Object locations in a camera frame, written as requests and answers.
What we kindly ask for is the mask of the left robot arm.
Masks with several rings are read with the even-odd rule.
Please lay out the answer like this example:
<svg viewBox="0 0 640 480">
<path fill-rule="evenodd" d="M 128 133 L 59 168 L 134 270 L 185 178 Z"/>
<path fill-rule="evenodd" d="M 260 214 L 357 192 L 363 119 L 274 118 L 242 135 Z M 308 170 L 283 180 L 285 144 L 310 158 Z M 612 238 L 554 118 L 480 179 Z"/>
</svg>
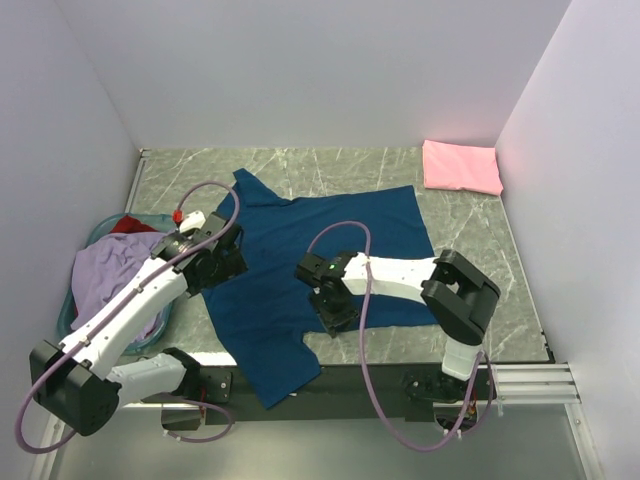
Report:
<svg viewBox="0 0 640 480">
<path fill-rule="evenodd" d="M 59 344 L 30 353 L 33 400 L 81 436 L 100 430 L 121 407 L 157 394 L 200 398 L 201 365 L 167 348 L 125 366 L 120 356 L 170 303 L 193 297 L 246 272 L 242 227 L 217 212 L 196 212 L 165 236 L 114 299 Z"/>
</svg>

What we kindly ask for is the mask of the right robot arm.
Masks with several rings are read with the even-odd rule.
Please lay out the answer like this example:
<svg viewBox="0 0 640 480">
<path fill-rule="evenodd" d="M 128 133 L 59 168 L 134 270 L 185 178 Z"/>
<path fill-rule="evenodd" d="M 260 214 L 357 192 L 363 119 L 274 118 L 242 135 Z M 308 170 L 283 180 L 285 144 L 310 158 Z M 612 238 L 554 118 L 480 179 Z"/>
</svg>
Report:
<svg viewBox="0 0 640 480">
<path fill-rule="evenodd" d="M 343 252 L 331 260 L 307 253 L 295 278 L 311 288 L 309 302 L 331 337 L 357 322 L 357 296 L 379 295 L 425 305 L 447 336 L 439 374 L 444 395 L 460 399 L 474 386 L 473 365 L 501 296 L 466 257 L 390 259 Z"/>
</svg>

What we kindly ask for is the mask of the blue t shirt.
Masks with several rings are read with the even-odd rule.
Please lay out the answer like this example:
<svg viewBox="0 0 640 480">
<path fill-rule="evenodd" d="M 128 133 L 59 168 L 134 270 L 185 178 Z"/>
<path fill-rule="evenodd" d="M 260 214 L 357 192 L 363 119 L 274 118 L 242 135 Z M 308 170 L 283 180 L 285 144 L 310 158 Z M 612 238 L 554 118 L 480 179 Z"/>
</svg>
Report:
<svg viewBox="0 0 640 480">
<path fill-rule="evenodd" d="M 434 250 L 412 186 L 289 200 L 245 169 L 234 178 L 234 191 L 218 211 L 238 215 L 248 270 L 202 297 L 218 339 L 269 409 L 321 372 L 303 336 L 323 327 L 308 287 L 294 277 L 307 250 L 324 258 L 361 252 L 362 225 L 372 235 L 374 256 L 420 259 Z"/>
</svg>

